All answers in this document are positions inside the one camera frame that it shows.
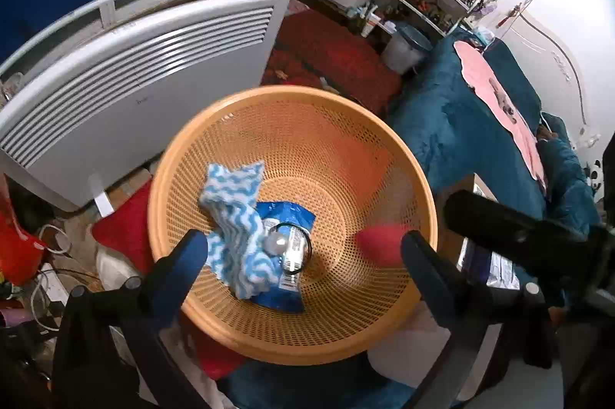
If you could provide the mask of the blue white striped cloth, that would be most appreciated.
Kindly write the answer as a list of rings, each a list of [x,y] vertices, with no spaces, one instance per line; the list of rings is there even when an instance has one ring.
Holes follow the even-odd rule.
[[[239,300],[266,293],[279,277],[263,250],[265,228],[256,211],[264,171],[262,161],[235,170],[212,163],[198,199],[217,226],[208,234],[206,265]]]

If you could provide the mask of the red sponge ball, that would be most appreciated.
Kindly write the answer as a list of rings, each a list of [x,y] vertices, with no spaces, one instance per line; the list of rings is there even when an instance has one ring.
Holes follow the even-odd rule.
[[[356,246],[373,265],[399,268],[402,265],[401,240],[408,232],[408,226],[398,224],[368,227],[356,233]]]

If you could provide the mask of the blue wet wipes pack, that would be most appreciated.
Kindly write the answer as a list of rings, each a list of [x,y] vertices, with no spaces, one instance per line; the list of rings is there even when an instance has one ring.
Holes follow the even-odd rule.
[[[316,215],[292,202],[259,202],[256,211],[266,231],[264,251],[275,271],[275,283],[250,300],[256,305],[287,313],[301,313],[301,273],[312,259],[312,230]]]

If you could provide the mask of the cardboard box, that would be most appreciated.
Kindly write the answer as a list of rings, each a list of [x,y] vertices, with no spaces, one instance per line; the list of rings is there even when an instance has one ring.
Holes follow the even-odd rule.
[[[438,254],[452,262],[461,271],[490,268],[491,255],[474,256],[468,249],[468,235],[484,224],[484,208],[497,203],[485,181],[476,173],[443,187],[435,193],[438,217]]]

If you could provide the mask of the dark blue quilt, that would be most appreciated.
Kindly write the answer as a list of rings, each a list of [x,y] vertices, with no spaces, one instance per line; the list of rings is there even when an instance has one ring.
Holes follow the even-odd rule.
[[[562,118],[541,113],[537,150],[546,179],[545,218],[587,237],[590,228],[602,222]]]

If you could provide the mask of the red cloth under basket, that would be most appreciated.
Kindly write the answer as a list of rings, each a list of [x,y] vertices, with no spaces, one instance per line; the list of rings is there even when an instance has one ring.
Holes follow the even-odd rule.
[[[121,253],[142,275],[154,266],[147,225],[151,183],[148,180],[118,210],[96,221],[91,229],[97,243]],[[205,375],[218,381],[246,363],[246,357],[207,336],[183,312],[178,318],[181,331],[193,340],[197,365]]]

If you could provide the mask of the white cylindrical smart speaker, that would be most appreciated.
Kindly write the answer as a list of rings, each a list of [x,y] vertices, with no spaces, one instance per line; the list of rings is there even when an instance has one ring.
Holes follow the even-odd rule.
[[[466,402],[479,391],[493,356],[501,325],[491,325],[457,400]],[[368,350],[370,365],[382,376],[417,388],[444,350],[450,332],[440,327],[423,301],[390,336]]]

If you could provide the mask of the panda plush toy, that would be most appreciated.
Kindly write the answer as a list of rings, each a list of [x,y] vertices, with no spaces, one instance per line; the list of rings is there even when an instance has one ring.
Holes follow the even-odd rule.
[[[592,191],[593,200],[597,202],[602,196],[602,161],[600,159],[595,159],[592,162],[588,162],[585,165],[584,171],[586,175],[586,183]]]

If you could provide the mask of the blue plush bed blanket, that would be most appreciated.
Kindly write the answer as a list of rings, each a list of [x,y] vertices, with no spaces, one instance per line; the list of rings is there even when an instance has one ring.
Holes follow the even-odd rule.
[[[434,193],[476,174],[507,206],[532,218],[557,218],[555,184],[540,187],[532,179],[509,133],[462,76],[454,44],[474,40],[462,29],[440,40],[388,123],[414,153]],[[400,408],[415,392],[378,374],[366,354],[305,367],[248,361],[219,387],[239,408]]]

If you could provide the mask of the red plastic bag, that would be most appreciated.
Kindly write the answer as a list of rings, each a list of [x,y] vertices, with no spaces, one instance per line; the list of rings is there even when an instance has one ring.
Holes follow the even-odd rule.
[[[8,282],[23,285],[37,273],[46,247],[38,237],[20,227],[4,175],[0,202],[1,274]]]

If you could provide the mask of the yellow plastic basket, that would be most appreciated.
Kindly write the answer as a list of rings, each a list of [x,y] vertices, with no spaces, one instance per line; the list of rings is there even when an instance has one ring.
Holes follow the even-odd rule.
[[[435,202],[409,147],[362,106],[268,86],[212,104],[175,135],[154,176],[152,255],[190,230],[208,263],[183,301],[190,323],[283,365],[366,351],[413,312],[400,241],[438,241]]]

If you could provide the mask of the white panel heater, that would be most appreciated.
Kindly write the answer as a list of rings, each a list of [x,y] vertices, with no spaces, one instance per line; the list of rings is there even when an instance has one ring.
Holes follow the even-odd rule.
[[[1,171],[75,211],[261,81],[290,0],[94,0],[1,65]]]

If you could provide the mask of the pink towel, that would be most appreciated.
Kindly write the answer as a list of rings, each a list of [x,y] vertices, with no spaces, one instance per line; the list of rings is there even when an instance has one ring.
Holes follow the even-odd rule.
[[[494,71],[478,50],[457,40],[454,50],[461,62],[461,73],[473,93],[491,111],[495,120],[511,135],[530,176],[546,190],[544,168],[537,149],[537,138],[523,115],[513,104]]]

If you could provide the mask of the white headboard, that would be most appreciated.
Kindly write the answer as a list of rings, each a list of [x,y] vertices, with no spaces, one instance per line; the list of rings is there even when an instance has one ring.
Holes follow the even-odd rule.
[[[527,11],[510,21],[500,38],[540,96],[543,110],[565,121],[578,151],[595,152],[600,134],[591,126],[583,73],[566,43]]]

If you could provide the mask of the red floral rug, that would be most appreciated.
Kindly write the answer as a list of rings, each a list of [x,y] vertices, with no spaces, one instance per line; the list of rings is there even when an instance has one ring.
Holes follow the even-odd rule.
[[[366,40],[313,9],[284,18],[261,84],[329,88],[378,116],[401,90]]]

